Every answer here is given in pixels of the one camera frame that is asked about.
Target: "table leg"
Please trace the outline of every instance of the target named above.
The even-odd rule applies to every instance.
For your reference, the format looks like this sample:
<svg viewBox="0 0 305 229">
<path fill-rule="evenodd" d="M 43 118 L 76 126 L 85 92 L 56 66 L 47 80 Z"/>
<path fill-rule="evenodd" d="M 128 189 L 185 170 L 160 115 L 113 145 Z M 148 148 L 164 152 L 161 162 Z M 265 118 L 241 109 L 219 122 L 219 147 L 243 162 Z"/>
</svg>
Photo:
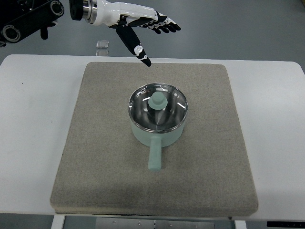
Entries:
<svg viewBox="0 0 305 229">
<path fill-rule="evenodd" d="M 65 222 L 65 215 L 55 215 L 51 229 L 62 229 Z"/>
</svg>

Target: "mint green saucepan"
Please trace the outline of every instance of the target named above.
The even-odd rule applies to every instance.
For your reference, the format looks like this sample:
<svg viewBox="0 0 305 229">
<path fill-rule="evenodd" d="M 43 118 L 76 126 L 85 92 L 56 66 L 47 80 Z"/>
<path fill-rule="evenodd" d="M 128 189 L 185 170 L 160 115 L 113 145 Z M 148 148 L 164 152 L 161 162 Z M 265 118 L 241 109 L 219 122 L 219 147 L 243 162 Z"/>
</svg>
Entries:
<svg viewBox="0 0 305 229">
<path fill-rule="evenodd" d="M 162 147 L 179 139 L 187 111 L 185 96 L 169 84 L 150 83 L 131 95 L 128 112 L 132 132 L 142 144 L 150 147 L 150 171 L 161 169 Z"/>
</svg>

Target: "pot handle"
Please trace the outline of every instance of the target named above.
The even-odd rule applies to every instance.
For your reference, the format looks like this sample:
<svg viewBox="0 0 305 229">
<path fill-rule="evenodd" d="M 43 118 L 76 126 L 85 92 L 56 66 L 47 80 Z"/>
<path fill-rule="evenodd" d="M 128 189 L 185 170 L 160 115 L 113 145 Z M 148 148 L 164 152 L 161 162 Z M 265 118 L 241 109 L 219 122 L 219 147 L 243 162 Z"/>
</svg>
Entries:
<svg viewBox="0 0 305 229">
<path fill-rule="evenodd" d="M 158 172 L 161 170 L 161 151 L 161 138 L 159 136 L 152 136 L 148 159 L 148 169 L 150 171 Z"/>
</svg>

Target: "gray floor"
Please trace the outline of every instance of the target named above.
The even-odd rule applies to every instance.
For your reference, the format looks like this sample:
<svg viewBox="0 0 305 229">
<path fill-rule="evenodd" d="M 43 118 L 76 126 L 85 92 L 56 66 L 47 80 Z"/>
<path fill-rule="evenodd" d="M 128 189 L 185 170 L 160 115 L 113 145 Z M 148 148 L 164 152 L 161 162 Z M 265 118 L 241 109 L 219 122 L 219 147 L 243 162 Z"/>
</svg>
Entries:
<svg viewBox="0 0 305 229">
<path fill-rule="evenodd" d="M 300 0 L 126 0 L 170 16 L 182 28 L 155 34 L 135 28 L 149 57 L 293 61 L 305 71 L 305 7 Z M 109 56 L 132 56 L 115 30 L 72 21 L 68 1 L 59 25 L 43 41 L 37 32 L 17 44 L 0 48 L 0 63 L 10 54 L 95 56 L 96 42 L 109 41 Z M 52 216 L 0 214 L 0 228 L 51 228 Z M 65 229 L 94 228 L 92 218 L 68 217 Z M 265 222 L 248 222 L 265 228 Z"/>
</svg>

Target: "white robotic hand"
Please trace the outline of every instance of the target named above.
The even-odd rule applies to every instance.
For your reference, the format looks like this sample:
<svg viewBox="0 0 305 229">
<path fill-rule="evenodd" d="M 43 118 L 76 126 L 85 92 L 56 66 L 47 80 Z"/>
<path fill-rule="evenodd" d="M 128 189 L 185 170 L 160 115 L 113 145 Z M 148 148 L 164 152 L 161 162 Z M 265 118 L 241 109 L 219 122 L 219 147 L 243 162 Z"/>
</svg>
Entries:
<svg viewBox="0 0 305 229">
<path fill-rule="evenodd" d="M 152 63 L 131 27 L 148 28 L 157 34 L 161 31 L 169 33 L 181 30 L 172 19 L 153 8 L 123 2 L 70 0 L 70 13 L 73 20 L 85 19 L 92 25 L 105 24 L 116 29 L 128 50 L 147 66 L 151 66 Z"/>
<path fill-rule="evenodd" d="M 162 30 L 165 33 L 176 32 L 181 30 L 180 26 L 177 25 L 172 19 L 163 15 L 161 13 L 156 12 L 158 18 L 157 21 L 153 20 L 144 25 L 140 25 L 143 28 L 148 28 L 150 30 L 155 31 L 157 34 L 160 34 Z"/>
</svg>

